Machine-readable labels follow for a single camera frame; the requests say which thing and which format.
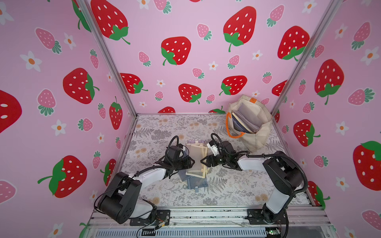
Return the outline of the cream pouch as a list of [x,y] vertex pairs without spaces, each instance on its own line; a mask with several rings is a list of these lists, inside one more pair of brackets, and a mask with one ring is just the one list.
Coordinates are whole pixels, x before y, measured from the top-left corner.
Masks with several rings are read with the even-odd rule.
[[187,144],[187,148],[189,156],[194,160],[194,165],[186,169],[186,175],[204,179],[207,167],[201,163],[201,160],[207,156],[208,148],[203,144]]

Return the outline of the purple mesh pouch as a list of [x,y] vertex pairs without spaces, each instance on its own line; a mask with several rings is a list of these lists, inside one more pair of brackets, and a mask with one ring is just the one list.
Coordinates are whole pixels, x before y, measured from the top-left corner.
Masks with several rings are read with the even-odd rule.
[[252,131],[257,132],[260,130],[263,122],[262,120],[252,112],[252,110],[242,104],[238,109],[238,117],[240,120]]
[[197,147],[204,147],[204,141],[203,140],[188,140],[187,146],[197,146]]

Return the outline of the grey-blue mesh pouch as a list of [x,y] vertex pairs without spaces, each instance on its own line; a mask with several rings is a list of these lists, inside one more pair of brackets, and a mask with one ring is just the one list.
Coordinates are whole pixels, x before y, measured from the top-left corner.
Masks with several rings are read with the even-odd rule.
[[186,175],[185,170],[179,171],[178,175],[182,182],[185,184],[185,188],[190,190],[193,189],[196,193],[199,192],[200,188],[208,187],[207,179],[205,178]]

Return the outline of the blue-grey mesh pouch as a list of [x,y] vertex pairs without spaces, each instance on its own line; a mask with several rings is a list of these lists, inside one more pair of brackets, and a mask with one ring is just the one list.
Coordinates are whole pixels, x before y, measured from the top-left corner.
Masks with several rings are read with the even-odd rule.
[[232,120],[233,120],[233,127],[235,130],[244,132],[244,133],[249,133],[249,131],[238,121],[238,119],[232,114]]

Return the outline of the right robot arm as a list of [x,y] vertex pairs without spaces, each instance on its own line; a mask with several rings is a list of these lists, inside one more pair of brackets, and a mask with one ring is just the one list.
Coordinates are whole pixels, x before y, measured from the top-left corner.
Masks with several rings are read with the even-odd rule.
[[228,141],[211,141],[207,146],[212,155],[200,162],[209,168],[221,165],[236,171],[267,172],[274,190],[263,206],[260,217],[268,224],[275,223],[285,215],[291,200],[308,189],[308,179],[303,169],[282,151],[251,155],[248,151],[236,152]]

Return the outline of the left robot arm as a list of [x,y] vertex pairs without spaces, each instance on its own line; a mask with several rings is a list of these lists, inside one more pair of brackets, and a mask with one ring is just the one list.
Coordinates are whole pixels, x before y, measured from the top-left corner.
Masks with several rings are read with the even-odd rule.
[[128,220],[132,223],[153,224],[158,221],[157,206],[148,200],[139,199],[141,189],[170,178],[178,171],[189,169],[194,163],[186,146],[170,145],[164,156],[153,166],[134,175],[117,173],[106,191],[95,200],[94,209],[109,216],[118,224]]

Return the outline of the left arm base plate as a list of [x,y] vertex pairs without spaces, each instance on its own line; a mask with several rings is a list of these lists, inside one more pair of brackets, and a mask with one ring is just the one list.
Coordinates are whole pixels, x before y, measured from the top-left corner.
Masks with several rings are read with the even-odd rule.
[[130,226],[168,226],[171,210],[153,210],[148,214],[130,218]]

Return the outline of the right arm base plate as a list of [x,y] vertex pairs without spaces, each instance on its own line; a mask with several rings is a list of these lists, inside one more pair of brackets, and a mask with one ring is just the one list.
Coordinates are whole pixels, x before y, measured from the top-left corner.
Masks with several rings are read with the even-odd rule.
[[262,209],[248,209],[245,219],[251,225],[286,225],[289,223],[283,211],[274,214],[270,210]]

